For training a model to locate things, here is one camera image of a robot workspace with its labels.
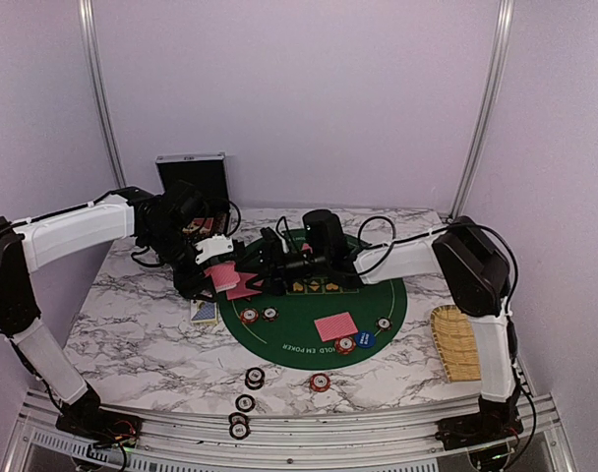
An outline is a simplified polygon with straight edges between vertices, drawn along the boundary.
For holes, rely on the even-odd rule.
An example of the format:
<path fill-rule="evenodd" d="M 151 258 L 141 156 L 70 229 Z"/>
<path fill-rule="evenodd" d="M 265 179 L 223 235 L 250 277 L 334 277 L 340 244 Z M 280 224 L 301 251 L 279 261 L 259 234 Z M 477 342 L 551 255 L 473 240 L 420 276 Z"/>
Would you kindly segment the red-backed playing card deck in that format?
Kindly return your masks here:
<path fill-rule="evenodd" d="M 240 274 L 236 271 L 234 262 L 210 267 L 208 276 L 211 277 L 213 288 L 217 293 L 236 288 L 240 281 Z"/>

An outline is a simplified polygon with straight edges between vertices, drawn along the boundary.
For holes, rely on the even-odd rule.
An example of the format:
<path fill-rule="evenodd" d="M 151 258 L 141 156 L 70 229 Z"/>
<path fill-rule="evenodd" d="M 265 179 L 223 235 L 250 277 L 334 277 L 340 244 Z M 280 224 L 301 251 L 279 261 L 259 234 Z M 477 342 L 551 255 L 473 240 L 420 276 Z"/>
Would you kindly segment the dealt red-backed cards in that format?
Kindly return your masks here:
<path fill-rule="evenodd" d="M 228 301 L 234 301 L 244 298 L 250 298 L 253 296 L 258 296 L 262 293 L 261 290 L 254 290 L 248 288 L 246 286 L 236 286 L 230 290 L 226 291 L 226 298 Z"/>

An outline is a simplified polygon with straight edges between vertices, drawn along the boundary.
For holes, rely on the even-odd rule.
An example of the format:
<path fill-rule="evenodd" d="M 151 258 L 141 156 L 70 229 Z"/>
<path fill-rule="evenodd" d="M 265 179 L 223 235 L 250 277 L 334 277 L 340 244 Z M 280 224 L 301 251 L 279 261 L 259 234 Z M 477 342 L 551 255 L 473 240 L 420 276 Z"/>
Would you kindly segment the dark chips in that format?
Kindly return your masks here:
<path fill-rule="evenodd" d="M 275 321 L 279 317 L 279 311 L 275 307 L 266 307 L 263 309 L 263 319 L 267 322 Z"/>

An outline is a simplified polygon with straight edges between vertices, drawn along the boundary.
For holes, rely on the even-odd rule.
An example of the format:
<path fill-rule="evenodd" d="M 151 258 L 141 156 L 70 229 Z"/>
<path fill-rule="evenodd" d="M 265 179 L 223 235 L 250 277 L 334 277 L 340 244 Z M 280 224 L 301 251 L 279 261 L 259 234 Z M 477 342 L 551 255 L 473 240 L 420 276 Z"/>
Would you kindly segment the small orange chip pile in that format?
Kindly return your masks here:
<path fill-rule="evenodd" d="M 259 312 L 254 308 L 247 308 L 241 311 L 239 319 L 242 324 L 250 325 L 255 323 L 259 319 Z"/>
<path fill-rule="evenodd" d="M 334 349 L 341 355 L 348 355 L 356 348 L 356 342 L 352 336 L 344 336 L 334 342 Z"/>

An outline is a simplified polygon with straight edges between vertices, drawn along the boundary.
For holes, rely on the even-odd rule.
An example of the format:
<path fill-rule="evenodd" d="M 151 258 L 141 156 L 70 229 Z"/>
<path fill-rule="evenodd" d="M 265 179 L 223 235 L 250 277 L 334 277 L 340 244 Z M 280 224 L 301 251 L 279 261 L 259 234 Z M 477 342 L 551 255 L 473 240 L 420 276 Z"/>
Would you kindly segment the dark brown chip stack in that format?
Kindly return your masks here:
<path fill-rule="evenodd" d="M 264 386 L 265 378 L 265 372 L 261 368 L 250 368 L 245 374 L 245 386 L 250 390 L 260 389 Z"/>

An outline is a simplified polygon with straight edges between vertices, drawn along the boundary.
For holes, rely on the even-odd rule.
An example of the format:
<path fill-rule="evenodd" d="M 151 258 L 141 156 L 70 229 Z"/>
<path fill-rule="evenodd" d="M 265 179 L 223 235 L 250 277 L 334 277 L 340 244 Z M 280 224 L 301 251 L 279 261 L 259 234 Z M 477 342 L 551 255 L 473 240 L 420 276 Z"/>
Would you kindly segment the blue small blind button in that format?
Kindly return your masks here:
<path fill-rule="evenodd" d="M 368 330 L 362 330 L 354 335 L 354 341 L 358 348 L 371 349 L 376 343 L 376 336 Z"/>

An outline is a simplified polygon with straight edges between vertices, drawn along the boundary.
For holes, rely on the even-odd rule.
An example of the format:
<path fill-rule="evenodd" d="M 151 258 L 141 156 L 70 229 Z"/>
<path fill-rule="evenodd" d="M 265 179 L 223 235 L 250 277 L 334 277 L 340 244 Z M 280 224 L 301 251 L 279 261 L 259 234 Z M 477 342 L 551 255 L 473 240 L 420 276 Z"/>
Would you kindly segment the orange red chip stack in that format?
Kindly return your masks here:
<path fill-rule="evenodd" d="M 309 385 L 314 392 L 325 392 L 330 388 L 330 378 L 323 373 L 313 374 L 310 377 Z"/>

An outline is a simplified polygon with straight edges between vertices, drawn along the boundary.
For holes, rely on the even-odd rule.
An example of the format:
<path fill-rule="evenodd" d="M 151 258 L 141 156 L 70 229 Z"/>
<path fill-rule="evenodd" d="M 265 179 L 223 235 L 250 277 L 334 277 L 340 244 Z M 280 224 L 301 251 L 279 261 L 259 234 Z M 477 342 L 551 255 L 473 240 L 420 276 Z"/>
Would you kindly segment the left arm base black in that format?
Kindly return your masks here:
<path fill-rule="evenodd" d="M 60 401 L 58 409 L 58 430 L 101 444 L 134 444 L 143 424 L 139 416 L 104 409 L 90 385 L 77 401 Z"/>

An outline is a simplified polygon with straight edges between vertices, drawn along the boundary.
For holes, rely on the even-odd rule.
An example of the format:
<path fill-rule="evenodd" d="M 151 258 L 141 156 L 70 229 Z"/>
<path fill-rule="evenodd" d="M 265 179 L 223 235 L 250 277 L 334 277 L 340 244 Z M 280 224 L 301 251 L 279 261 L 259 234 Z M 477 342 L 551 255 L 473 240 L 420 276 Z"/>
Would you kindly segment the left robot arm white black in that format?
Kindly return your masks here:
<path fill-rule="evenodd" d="M 193 299 L 213 259 L 233 249 L 226 236 L 190 241 L 184 230 L 203 207 L 201 193 L 181 182 L 162 194 L 138 187 L 108 191 L 93 201 L 45 215 L 0 216 L 0 333 L 64 402 L 72 424 L 89 438 L 107 431 L 108 416 L 91 401 L 90 385 L 47 324 L 35 279 L 51 266 L 77 261 L 113 242 L 135 239 L 172 271 L 173 286 Z"/>

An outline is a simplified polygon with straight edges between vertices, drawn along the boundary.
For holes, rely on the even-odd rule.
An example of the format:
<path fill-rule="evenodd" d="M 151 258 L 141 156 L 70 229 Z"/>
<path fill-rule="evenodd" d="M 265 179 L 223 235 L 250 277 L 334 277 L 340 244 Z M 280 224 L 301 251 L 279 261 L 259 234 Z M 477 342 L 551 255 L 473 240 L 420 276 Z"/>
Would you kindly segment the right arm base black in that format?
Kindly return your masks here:
<path fill-rule="evenodd" d="M 518 390 L 501 402 L 480 395 L 477 412 L 440 420 L 435 439 L 445 450 L 453 450 L 519 436 L 524 428 L 519 418 L 518 398 Z"/>

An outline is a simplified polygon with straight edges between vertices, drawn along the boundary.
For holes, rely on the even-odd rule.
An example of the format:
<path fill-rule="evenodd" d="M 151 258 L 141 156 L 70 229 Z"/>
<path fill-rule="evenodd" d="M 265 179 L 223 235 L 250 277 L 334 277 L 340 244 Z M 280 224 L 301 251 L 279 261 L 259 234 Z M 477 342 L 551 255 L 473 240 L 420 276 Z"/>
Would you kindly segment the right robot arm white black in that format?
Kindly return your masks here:
<path fill-rule="evenodd" d="M 307 208 L 262 208 L 245 212 L 244 222 L 237 233 L 239 239 L 248 243 L 255 241 L 260 228 L 274 226 L 282 214 L 290 216 L 291 222 L 300 222 L 300 213 Z M 393 220 L 396 229 L 405 236 L 427 233 L 430 228 L 438 230 L 440 218 L 434 210 L 393 208 L 335 208 L 342 221 L 343 230 L 351 232 L 360 226 L 361 220 L 374 215 Z M 344 380 L 352 379 L 359 385 L 352 393 L 354 408 L 369 405 L 402 406 L 419 402 L 481 394 L 486 400 L 495 401 L 477 412 L 471 423 L 471 431 L 482 441 L 494 439 L 504 430 L 510 420 L 507 408 L 498 402 L 508 399 L 517 387 L 513 378 L 513 363 L 508 354 L 507 335 L 501 340 L 501 327 L 506 328 L 507 310 L 498 318 L 470 319 L 473 327 L 479 360 L 481 381 L 449 383 L 440 360 L 434 338 L 431 335 L 431 309 L 449 300 L 448 285 L 438 269 L 422 273 L 416 271 L 405 276 L 408 305 L 404 324 L 396 331 L 393 343 L 367 361 L 351 366 Z"/>

